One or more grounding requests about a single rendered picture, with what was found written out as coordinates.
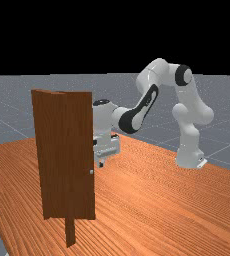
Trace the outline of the brown door leaf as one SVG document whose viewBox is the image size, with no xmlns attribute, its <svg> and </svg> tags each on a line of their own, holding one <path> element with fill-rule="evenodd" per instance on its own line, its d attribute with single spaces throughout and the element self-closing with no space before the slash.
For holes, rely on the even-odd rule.
<svg viewBox="0 0 230 256">
<path fill-rule="evenodd" d="M 93 114 L 89 92 L 44 92 L 37 127 L 44 216 L 95 217 Z"/>
</svg>

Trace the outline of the brown door frame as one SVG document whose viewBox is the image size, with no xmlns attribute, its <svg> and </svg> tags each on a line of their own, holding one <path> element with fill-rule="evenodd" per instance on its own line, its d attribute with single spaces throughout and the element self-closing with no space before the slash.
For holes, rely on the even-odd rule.
<svg viewBox="0 0 230 256">
<path fill-rule="evenodd" d="M 66 247 L 76 242 L 74 217 L 69 200 L 70 161 L 66 94 L 31 91 L 37 146 L 43 217 L 65 219 Z"/>
</svg>

